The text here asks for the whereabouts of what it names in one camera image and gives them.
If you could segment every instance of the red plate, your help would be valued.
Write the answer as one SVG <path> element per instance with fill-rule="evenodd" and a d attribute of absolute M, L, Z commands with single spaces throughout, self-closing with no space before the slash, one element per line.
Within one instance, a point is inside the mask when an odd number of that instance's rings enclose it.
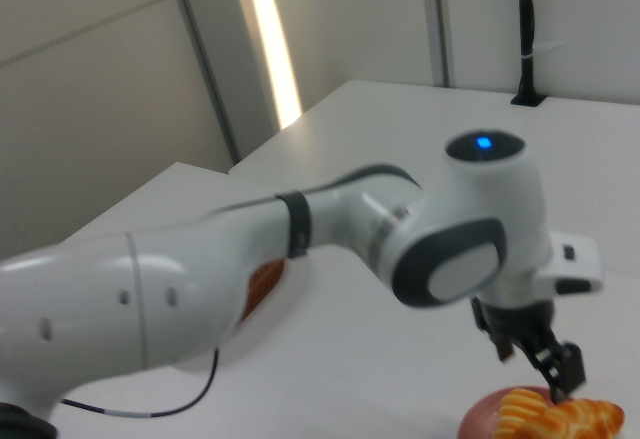
<path fill-rule="evenodd" d="M 491 439 L 498 423 L 498 409 L 502 398 L 513 389 L 528 389 L 537 392 L 552 405 L 549 389 L 536 386 L 509 387 L 496 391 L 480 399 L 465 414 L 460 428 L 458 429 L 458 439 Z"/>

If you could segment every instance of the table surface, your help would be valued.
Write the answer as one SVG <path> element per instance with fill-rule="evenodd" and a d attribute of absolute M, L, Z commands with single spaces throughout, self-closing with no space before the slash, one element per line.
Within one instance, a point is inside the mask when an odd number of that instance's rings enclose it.
<path fill-rule="evenodd" d="M 631 242 L 638 234 L 632 204 L 640 152 L 631 146 L 640 108 L 555 99 L 527 109 L 508 99 L 350 82 L 231 171 L 261 186 L 176 164 L 74 237 L 173 223 L 372 162 L 398 164 L 428 186 L 450 136 L 481 126 L 513 131 L 537 152 L 550 226 L 591 234 L 601 244 L 605 292 L 558 300 L 554 327 L 583 349 L 589 383 L 580 395 L 622 405 L 625 438 L 635 437 L 640 281 L 633 276 L 640 275 L 640 258 Z M 175 407 L 199 392 L 210 360 L 101 381 L 70 397 L 137 411 Z M 325 247 L 288 262 L 278 286 L 221 347 L 216 379 L 198 406 L 153 420 L 60 406 L 52 422 L 61 439 L 452 439 L 476 400 L 516 384 L 543 381 L 522 354 L 498 362 L 467 302 L 405 308 L 357 257 Z"/>

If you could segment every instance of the croissant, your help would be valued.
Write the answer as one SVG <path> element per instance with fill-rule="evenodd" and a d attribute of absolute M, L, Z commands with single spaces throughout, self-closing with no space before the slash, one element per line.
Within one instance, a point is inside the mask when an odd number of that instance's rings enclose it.
<path fill-rule="evenodd" d="M 615 404 L 576 399 L 527 420 L 511 439 L 612 439 L 623 423 L 624 412 Z"/>
<path fill-rule="evenodd" d="M 542 414 L 547 407 L 540 394 L 527 389 L 513 389 L 500 402 L 498 425 L 493 439 L 511 439 L 514 431 L 528 419 Z"/>

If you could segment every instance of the fluorescent light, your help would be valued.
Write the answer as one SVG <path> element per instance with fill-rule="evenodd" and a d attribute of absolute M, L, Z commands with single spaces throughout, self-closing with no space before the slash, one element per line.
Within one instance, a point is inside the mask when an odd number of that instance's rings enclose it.
<path fill-rule="evenodd" d="M 302 114 L 298 87 L 275 0 L 253 0 L 280 129 Z"/>

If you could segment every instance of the black cable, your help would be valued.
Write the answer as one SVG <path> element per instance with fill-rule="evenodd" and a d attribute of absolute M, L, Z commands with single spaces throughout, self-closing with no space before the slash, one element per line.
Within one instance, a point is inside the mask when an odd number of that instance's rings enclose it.
<path fill-rule="evenodd" d="M 185 404 L 182 407 L 178 407 L 176 409 L 171 409 L 168 411 L 162 412 L 128 412 L 128 411 L 114 411 L 111 409 L 104 409 L 101 407 L 91 406 L 89 404 L 84 404 L 82 402 L 72 401 L 71 399 L 63 399 L 60 401 L 61 404 L 65 406 L 77 407 L 78 409 L 83 409 L 89 412 L 95 412 L 96 414 L 104 414 L 105 416 L 113 416 L 113 417 L 126 417 L 128 419 L 153 419 L 156 417 L 166 417 L 173 416 L 174 414 L 179 414 L 181 412 L 186 411 L 187 409 L 195 406 L 200 400 L 209 392 L 209 388 L 213 383 L 213 378 L 216 375 L 216 369 L 218 368 L 218 356 L 220 355 L 219 350 L 216 349 L 213 353 L 213 364 L 211 365 L 211 373 L 209 374 L 209 379 L 207 380 L 207 384 L 204 386 L 204 389 L 198 394 L 198 396 L 193 399 L 188 404 Z"/>

